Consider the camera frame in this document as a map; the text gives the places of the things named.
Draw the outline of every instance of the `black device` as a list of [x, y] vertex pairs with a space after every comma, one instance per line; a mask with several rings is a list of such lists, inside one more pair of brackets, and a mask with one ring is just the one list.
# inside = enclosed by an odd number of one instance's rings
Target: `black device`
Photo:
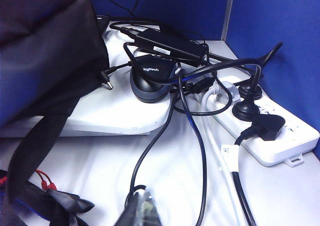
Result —
[[157, 29], [147, 28], [144, 31], [140, 31], [128, 27], [119, 27], [117, 24], [121, 24], [121, 22], [112, 23], [110, 28], [117, 29], [134, 39], [135, 46], [150, 53], [176, 59], [188, 65], [196, 67], [202, 65], [205, 62], [206, 54], [209, 52], [205, 45], [196, 44]]
[[105, 15], [97, 15], [96, 20], [98, 22], [98, 27], [99, 27], [100, 33], [102, 35], [106, 31], [106, 29], [109, 25], [110, 19], [109, 19], [109, 17], [107, 17]]
[[175, 62], [150, 54], [136, 57], [136, 61], [137, 65], [132, 67], [130, 72], [130, 85], [135, 96], [146, 103], [158, 102], [165, 98], [172, 86], [149, 82], [142, 77], [141, 71], [152, 78], [169, 79], [175, 74]]

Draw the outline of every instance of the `white desk surface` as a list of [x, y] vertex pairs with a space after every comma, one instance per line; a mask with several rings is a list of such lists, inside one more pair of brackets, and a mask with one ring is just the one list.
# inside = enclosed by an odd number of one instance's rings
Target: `white desk surface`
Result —
[[[211, 41], [211, 52], [234, 57], [227, 45]], [[243, 72], [226, 70], [221, 73]], [[189, 97], [189, 105], [199, 105]], [[207, 149], [208, 191], [203, 226], [234, 226], [231, 201], [221, 172], [214, 161], [202, 128], [195, 121]], [[233, 144], [234, 138], [212, 117], [218, 143]], [[80, 215], [90, 226], [113, 226], [124, 209], [134, 166], [157, 130], [145, 136], [101, 136], [59, 138], [39, 169], [47, 172], [58, 190], [78, 194], [95, 203]], [[19, 139], [1, 139], [1, 168], [7, 169]], [[320, 209], [320, 161], [313, 153], [295, 168], [284, 163], [260, 165], [240, 149], [240, 178], [258, 226], [318, 226]], [[136, 184], [152, 189], [163, 226], [194, 226], [200, 209], [202, 189], [201, 154], [185, 115], [175, 112], [171, 123], [144, 160]], [[40, 186], [38, 176], [30, 179]], [[23, 215], [30, 226], [47, 226], [39, 217]]]

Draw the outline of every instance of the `blue cubicle wall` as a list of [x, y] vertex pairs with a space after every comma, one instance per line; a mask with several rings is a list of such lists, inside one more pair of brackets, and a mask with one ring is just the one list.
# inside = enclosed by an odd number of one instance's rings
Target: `blue cubicle wall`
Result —
[[[129, 16], [108, 0], [91, 0], [97, 14]], [[114, 0], [132, 9], [135, 0]], [[135, 14], [169, 23], [179, 29], [200, 32], [206, 39], [220, 39], [227, 0], [140, 0]]]
[[[320, 0], [234, 0], [227, 43], [238, 57], [284, 45], [265, 68], [269, 96], [320, 131]], [[320, 143], [314, 150], [320, 158]]]

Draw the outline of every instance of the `cable tag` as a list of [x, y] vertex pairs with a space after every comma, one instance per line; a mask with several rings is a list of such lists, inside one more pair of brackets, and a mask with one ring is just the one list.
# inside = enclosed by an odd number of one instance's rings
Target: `cable tag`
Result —
[[239, 172], [239, 145], [222, 145], [221, 154], [230, 172]]

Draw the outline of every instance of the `power strip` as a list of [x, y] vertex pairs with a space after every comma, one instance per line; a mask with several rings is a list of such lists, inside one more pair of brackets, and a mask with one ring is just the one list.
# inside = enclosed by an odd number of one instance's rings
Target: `power strip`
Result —
[[[221, 81], [238, 82], [237, 77], [223, 77]], [[201, 94], [195, 98], [201, 101]], [[265, 94], [255, 101], [262, 114], [275, 114], [285, 118], [285, 125], [275, 141], [264, 141], [260, 137], [244, 140], [241, 145], [246, 148], [262, 165], [273, 166], [285, 162], [291, 167], [295, 167], [304, 162], [303, 153], [311, 151], [317, 144], [319, 132], [290, 113]], [[222, 108], [224, 105], [217, 102], [216, 96], [212, 95], [208, 99], [207, 109], [210, 111]], [[251, 126], [251, 122], [237, 119], [232, 114], [232, 107], [223, 113], [215, 115], [215, 119], [236, 139], [240, 133]]]

